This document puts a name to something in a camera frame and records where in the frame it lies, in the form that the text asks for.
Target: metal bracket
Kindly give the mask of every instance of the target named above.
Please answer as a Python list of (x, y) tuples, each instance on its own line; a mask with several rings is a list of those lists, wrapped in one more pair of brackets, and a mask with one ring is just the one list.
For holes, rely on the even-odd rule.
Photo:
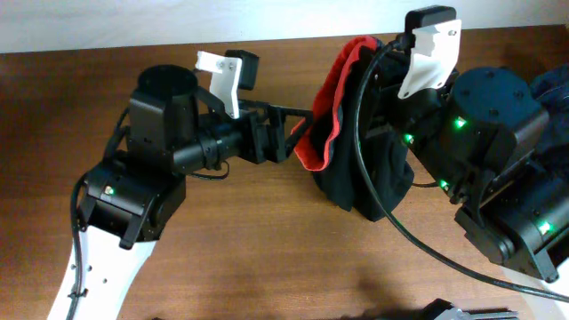
[(443, 87), (459, 59), (461, 20), (451, 20), (413, 30), (416, 41), (411, 49), (411, 65), (397, 97)]
[(197, 52), (196, 68), (212, 73), (210, 92), (223, 101), (225, 112), (233, 119), (239, 118), (237, 87), (243, 61), (209, 52)]

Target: white plastic bracket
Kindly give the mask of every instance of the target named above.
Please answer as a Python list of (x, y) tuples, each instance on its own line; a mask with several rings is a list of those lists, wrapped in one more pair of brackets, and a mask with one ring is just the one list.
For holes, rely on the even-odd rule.
[[(120, 238), (90, 226), (79, 232), (83, 257), (83, 281), (74, 319), (110, 320), (118, 317), (124, 297), (140, 267), (154, 250), (156, 241), (136, 243), (131, 250), (118, 246)], [(48, 320), (66, 319), (75, 284), (75, 250), (71, 255), (60, 291), (53, 302)]]
[[(504, 275), (515, 284), (522, 284), (542, 290), (557, 292), (565, 296), (569, 295), (569, 259), (557, 266), (558, 280), (552, 284), (527, 276), (517, 271), (502, 267)], [(569, 319), (569, 304), (545, 298), (523, 294), (525, 302), (530, 306), (536, 319), (566, 320)]]
[(399, 99), (445, 85), (459, 59), (461, 27), (461, 20), (451, 20), (413, 30), (415, 47), (411, 49), (411, 65), (397, 95)]
[(237, 87), (243, 61), (209, 52), (197, 52), (196, 68), (212, 73), (210, 92), (225, 106), (225, 112), (233, 119), (239, 118)]

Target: cable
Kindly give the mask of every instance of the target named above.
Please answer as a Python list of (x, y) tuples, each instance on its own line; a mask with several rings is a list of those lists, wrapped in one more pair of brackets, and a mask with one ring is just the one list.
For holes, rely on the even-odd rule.
[(438, 183), (436, 182), (431, 182), (431, 183), (412, 183), (411, 184), (414, 187), (417, 188), (436, 188), (438, 187)]
[(439, 260), (440, 262), (443, 262), (446, 266), (461, 272), (463, 275), (470, 276), (470, 277), (472, 277), (478, 281), (481, 281), (481, 282), (484, 282), (487, 284), (492, 284), (492, 285), (498, 286), (500, 288), (504, 288), (504, 289), (508, 289), (508, 290), (512, 290), (512, 291), (516, 291), (516, 292), (521, 292), (521, 293), (526, 293), (526, 294), (531, 294), (531, 295), (542, 297), (542, 298), (558, 300), (558, 301), (563, 301), (563, 302), (569, 302), (569, 297), (564, 296), (562, 294), (555, 293), (555, 292), (543, 291), (543, 290), (539, 290), (536, 288), (532, 288), (532, 287), (528, 287), (528, 286), (524, 286), (524, 285), (520, 285), (520, 284), (513, 284), (513, 283), (506, 282), (506, 281), (502, 281), (500, 279), (496, 279), (496, 278), (493, 278), (490, 276), (480, 274), (474, 270), (471, 270), (469, 268), (462, 266), (461, 264), (459, 264), (457, 262), (454, 262), (453, 260), (446, 258), (443, 254), (435, 251), (434, 249), (432, 249), (428, 245), (424, 244), (421, 240), (416, 238), (411, 232), (409, 232), (397, 220), (397, 218), (391, 212), (388, 212), (383, 207), (381, 200), (380, 200), (380, 197), (378, 196), (377, 191), (375, 190), (375, 187), (373, 186), (372, 180), (370, 179), (370, 176), (369, 176), (367, 170), (365, 169), (364, 157), (362, 155), (362, 149), (361, 149), (361, 146), (359, 144), (359, 142), (360, 142), (360, 139), (359, 139), (359, 113), (360, 113), (360, 108), (362, 105), (362, 100), (363, 100), (364, 94), (365, 94), (365, 87), (367, 86), (369, 79), (372, 77), (373, 71), (379, 66), (381, 59), (385, 56), (385, 54), (387, 52), (390, 52), (393, 49), (399, 49), (400, 47), (401, 47), (401, 42), (400, 42), (400, 39), (398, 38), (397, 40), (392, 41), (389, 44), (387, 44), (386, 46), (384, 46), (383, 48), (381, 48), (381, 50), (375, 56), (373, 56), (372, 61), (370, 62), (367, 69), (365, 70), (364, 75), (362, 77), (362, 81), (360, 82), (360, 84), (357, 88), (357, 91), (356, 91), (356, 116), (355, 116), (355, 122), (356, 123), (354, 126), (354, 150), (356, 153), (357, 165), (359, 167), (360, 172), (362, 173), (362, 176), (363, 176), (364, 181), (365, 181), (365, 185), (367, 186), (370, 193), (372, 194), (373, 201), (380, 208), (380, 211), (383, 214), (385, 214), (385, 216), (388, 218), (389, 222), (391, 222), (393, 224), (393, 226), (395, 226), (397, 231), (399, 231), (405, 238), (407, 238), (407, 240), (409, 240), (412, 244), (419, 247), (424, 252), (428, 253), (431, 257)]
[(113, 132), (113, 135), (107, 141), (107, 146), (105, 147), (103, 158), (110, 158), (115, 154), (116, 150), (118, 149), (118, 146), (123, 141), (123, 138), (127, 134), (130, 134), (130, 130), (131, 127), (127, 125)]
[(79, 298), (84, 296), (84, 293), (81, 292), (81, 283), (83, 282), (83, 258), (81, 253), (81, 239), (79, 237), (79, 216), (77, 214), (77, 198), (79, 197), (79, 191), (84, 184), (84, 180), (87, 176), (87, 173), (81, 176), (75, 186), (73, 187), (73, 191), (71, 192), (71, 233), (73, 235), (73, 248), (75, 250), (75, 284), (73, 284), (73, 289), (69, 294), (69, 298), (71, 298), (71, 305), (69, 306), (69, 312), (67, 316), (67, 320), (72, 320), (76, 309), (77, 304), (79, 303)]
[(123, 125), (123, 121), (129, 112), (130, 112), (130, 109), (127, 107), (123, 110), (123, 113), (121, 114), (121, 116), (118, 117), (118, 121), (116, 122), (116, 126), (115, 126), (115, 132), (118, 132), (120, 130), (121, 125)]
[(224, 180), (225, 178), (227, 178), (229, 176), (229, 162), (223, 161), (223, 164), (227, 165), (228, 170), (225, 173), (223, 173), (222, 175), (209, 175), (209, 174), (192, 172), (192, 173), (188, 174), (188, 176), (193, 177), (193, 178), (198, 178), (201, 180), (209, 180), (209, 181)]

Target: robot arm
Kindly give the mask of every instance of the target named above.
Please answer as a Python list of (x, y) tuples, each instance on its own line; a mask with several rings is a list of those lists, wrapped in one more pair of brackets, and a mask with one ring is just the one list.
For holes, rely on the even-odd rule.
[[(74, 192), (78, 196), (84, 187), (78, 208), (72, 199), (75, 241), (49, 319), (117, 317), (132, 280), (186, 197), (186, 175), (220, 180), (228, 173), (194, 172), (220, 170), (232, 156), (261, 164), (280, 163), (292, 153), (312, 113), (238, 100), (238, 88), (254, 85), (258, 58), (244, 51), (226, 56), (198, 54), (196, 66), (214, 74), (210, 92), (182, 67), (142, 72), (102, 161)], [(198, 114), (198, 100), (209, 108), (207, 114)], [(122, 126), (126, 115), (130, 125)], [(287, 116), (303, 117), (305, 123), (288, 138)], [(116, 150), (122, 139), (127, 149)]]
[[(410, 32), (405, 36), (417, 40), (407, 52), (435, 60), (423, 59), (428, 63), (418, 65), (413, 64), (415, 56), (411, 57), (411, 64), (405, 63), (405, 57), (397, 57), (392, 62), (402, 61), (402, 69), (409, 68), (402, 84), (390, 82), (389, 79), (397, 77), (384, 73), (380, 76), (387, 79), (383, 84), (367, 86), (367, 79), (373, 72), (383, 71), (381, 59), (393, 57), (385, 54), (387, 50), (405, 48), (405, 36), (404, 40), (398, 36), (395, 42), (386, 46), (386, 51), (377, 53), (372, 59), (358, 88), (356, 114), (359, 114), (366, 94), (366, 101), (381, 98), (375, 104), (365, 105), (366, 114), (372, 116), (357, 120), (359, 128), (356, 125), (354, 144), (359, 145), (360, 135), (366, 139), (377, 132), (397, 132), (401, 143), (417, 156), (450, 197), (451, 203), (461, 204), (455, 219), (465, 229), (468, 240), (491, 262), (507, 268), (510, 277), (518, 279), (519, 276), (512, 276), (518, 275), (517, 272), (525, 278), (531, 276), (535, 279), (524, 283), (545, 290), (505, 283), (460, 266), (416, 239), (391, 213), (382, 209), (409, 240), (463, 274), (532, 294), (528, 299), (539, 301), (533, 303), (533, 307), (548, 304), (550, 316), (565, 318), (566, 304), (559, 301), (569, 301), (569, 297), (562, 295), (567, 293), (567, 286), (563, 284), (568, 276), (566, 266), (569, 261), (566, 250), (569, 181), (564, 174), (566, 168), (550, 165), (548, 154), (537, 151), (538, 144), (548, 138), (542, 137), (542, 133), (549, 125), (549, 113), (532, 97), (528, 85), (507, 69), (475, 68), (461, 76), (453, 71), (446, 78), (449, 72), (445, 62), (436, 61), (445, 55), (435, 52), (440, 43), (442, 47), (454, 47), (453, 38), (458, 32), (440, 32), (454, 19), (453, 14), (450, 18), (440, 15), (441, 12), (453, 12), (449, 9), (452, 8), (431, 7), (428, 12), (423, 12), (425, 14), (415, 12), (423, 18), (420, 22), (427, 21), (431, 32), (429, 41), (425, 41), (425, 35), (420, 41), (419, 30), (406, 28), (413, 30), (416, 37)], [(425, 81), (440, 81), (441, 75), (445, 75), (444, 82)], [(360, 148), (356, 154), (366, 186), (382, 208)], [(561, 289), (557, 290), (559, 293), (548, 291), (554, 286)], [(535, 296), (556, 301), (543, 301)]]

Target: black object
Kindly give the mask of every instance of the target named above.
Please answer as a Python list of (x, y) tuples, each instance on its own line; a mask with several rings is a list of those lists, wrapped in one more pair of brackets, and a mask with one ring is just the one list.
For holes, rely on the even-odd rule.
[[(259, 58), (245, 51), (227, 55), (242, 59), (239, 87), (251, 90)], [(199, 100), (209, 113), (198, 114)], [(186, 197), (186, 175), (223, 179), (228, 173), (216, 178), (194, 171), (220, 170), (232, 156), (255, 164), (282, 162), (312, 121), (310, 111), (266, 102), (240, 100), (239, 107), (238, 119), (228, 117), (221, 100), (200, 87), (186, 68), (164, 65), (143, 71), (103, 160), (86, 175), (78, 210), (81, 227), (119, 236), (124, 249), (157, 240)], [(130, 126), (122, 126), (127, 114)], [(287, 116), (303, 117), (305, 124), (285, 138)], [(127, 150), (116, 151), (122, 138)]]
[(257, 78), (257, 68), (259, 67), (259, 57), (245, 50), (227, 50), (226, 57), (240, 58), (243, 62), (241, 74), (239, 76), (239, 89), (252, 90)]
[[(373, 55), (374, 52), (363, 47), (359, 53), (360, 60), (352, 65), (344, 87), (341, 102), (342, 125), (340, 134), (333, 145), (332, 161), (321, 172), (314, 172), (313, 177), (328, 199), (340, 208), (350, 211), (354, 207), (368, 220), (377, 221), (383, 215), (379, 214), (379, 208), (365, 188), (352, 152), (356, 147), (352, 140), (355, 116), (354, 95)], [(403, 81), (408, 69), (405, 62), (408, 62), (405, 56), (390, 54), (379, 73), (381, 81), (388, 84)], [(378, 92), (370, 92), (366, 98), (366, 103), (374, 105), (380, 96)], [(310, 132), (310, 141), (315, 149), (324, 148), (331, 131), (331, 116), (332, 113), (329, 112), (327, 116), (314, 124)], [(394, 132), (376, 132), (366, 136), (362, 141), (362, 149), (365, 150), (365, 165), (367, 170), (372, 172), (373, 184), (380, 194), (381, 201), (389, 210), (393, 210), (404, 198), (413, 182), (413, 170), (405, 161), (407, 147), (399, 143), (399, 138)]]
[(405, 34), (411, 39), (409, 48), (405, 49), (405, 54), (411, 53), (411, 48), (415, 46), (415, 35), (413, 29), (432, 26), (437, 23), (456, 19), (456, 10), (452, 7), (443, 5), (431, 5), (419, 10), (413, 10), (405, 16)]
[[(556, 145), (549, 156), (536, 154), (549, 130), (549, 112), (528, 85), (504, 68), (475, 68), (405, 100), (397, 97), (398, 87), (384, 85), (375, 104), (364, 102), (373, 116), (365, 117), (372, 120), (369, 127), (362, 124), (361, 134), (397, 132), (451, 203), (462, 204), (456, 221), (491, 262), (557, 279), (556, 266), (569, 256), (559, 249), (569, 238), (569, 187), (567, 165), (551, 155), (566, 146)], [(365, 96), (378, 95), (374, 90), (379, 89), (370, 87)], [(544, 211), (552, 216), (535, 218)], [(555, 227), (540, 231), (546, 223)]]
[(420, 314), (414, 318), (415, 320), (517, 320), (517, 312), (515, 311), (483, 311), (483, 312), (465, 312), (456, 308), (451, 302), (437, 299), (429, 303)]
[[(367, 85), (370, 83), (370, 79), (373, 76), (373, 72), (380, 65), (381, 60), (385, 57), (386, 52), (394, 50), (394, 49), (397, 49), (397, 50), (405, 49), (405, 46), (402, 44), (408, 44), (408, 42), (405, 40), (402, 41), (401, 38), (402, 38), (401, 36), (398, 36), (396, 38), (396, 40), (390, 42), (388, 45), (386, 45), (384, 48), (382, 48), (381, 51), (378, 52), (373, 57), (372, 61), (370, 62), (370, 65), (367, 67), (367, 69), (364, 72), (364, 75), (362, 77), (362, 82), (360, 83), (360, 85), (357, 88), (357, 92), (356, 92), (356, 116), (355, 116), (355, 127), (354, 127), (354, 136), (353, 136), (353, 141), (354, 141), (354, 144), (356, 146), (360, 143), (360, 138), (359, 138), (360, 137), (360, 128), (359, 128), (358, 124), (359, 124), (359, 120), (360, 120), (359, 119), (360, 109), (362, 106), (362, 101), (364, 100)], [(413, 144), (413, 139), (405, 139), (405, 141), (407, 143)], [(373, 201), (379, 207), (380, 211), (383, 214), (385, 214), (385, 216), (388, 218), (389, 222), (391, 222), (393, 224), (393, 226), (397, 229), (397, 231), (399, 231), (412, 244), (415, 244), (418, 248), (420, 248), (424, 252), (428, 253), (431, 257), (433, 257), (433, 258), (439, 260), (440, 262), (444, 263), (446, 266), (451, 267), (451, 268), (455, 269), (456, 271), (461, 272), (463, 275), (470, 276), (470, 277), (472, 277), (478, 281), (481, 281), (481, 282), (484, 282), (487, 284), (491, 284), (491, 285), (495, 285), (495, 286), (498, 286), (500, 288), (516, 291), (516, 292), (531, 294), (531, 295), (534, 295), (537, 297), (553, 299), (553, 300), (558, 300), (558, 301), (563, 301), (563, 302), (569, 302), (569, 297), (564, 296), (564, 295), (559, 294), (559, 293), (543, 291), (543, 290), (535, 289), (535, 288), (520, 285), (520, 284), (513, 284), (513, 283), (506, 282), (506, 281), (502, 281), (500, 279), (496, 279), (496, 278), (492, 278), (490, 276), (480, 274), (480, 273), (478, 273), (472, 269), (466, 268), (466, 267), (454, 262), (453, 260), (446, 258), (443, 254), (435, 251), (434, 249), (432, 249), (428, 245), (424, 244), (421, 240), (417, 239), (417, 237), (415, 237), (411, 232), (409, 232), (397, 220), (397, 218), (393, 215), (393, 213), (385, 210), (385, 208), (383, 207), (382, 202), (380, 200), (380, 197), (378, 196), (378, 194), (375, 190), (375, 187), (372, 183), (370, 175), (365, 168), (365, 162), (364, 162), (364, 157), (362, 155), (362, 149), (361, 148), (354, 148), (354, 153), (355, 153), (356, 158), (357, 158), (357, 167), (358, 167), (359, 171), (361, 172), (361, 174), (364, 178), (364, 183), (367, 186), (367, 189), (372, 194)]]

